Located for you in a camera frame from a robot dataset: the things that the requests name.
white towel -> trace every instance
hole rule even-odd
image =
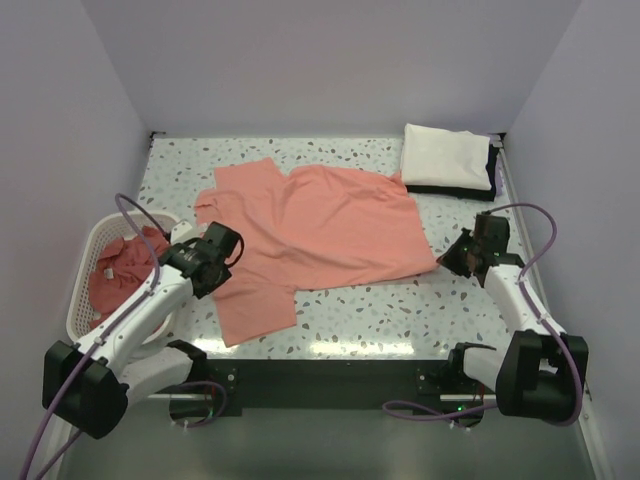
[[[491,190],[489,137],[407,124],[400,170],[405,185]]]

speckled table surface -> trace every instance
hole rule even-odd
[[[272,157],[283,173],[307,164],[394,173],[400,138],[156,138],[138,200],[194,221],[198,193],[215,186],[213,169]],[[473,228],[486,202],[436,195],[411,195],[436,256],[455,241],[462,227]],[[505,193],[491,205],[509,203]],[[525,257],[510,210],[510,250]],[[298,324],[226,348],[211,298],[185,305],[173,330],[210,357],[254,359],[442,359],[457,342],[506,348],[509,335],[489,295],[475,279],[444,269],[399,281],[301,291]]]

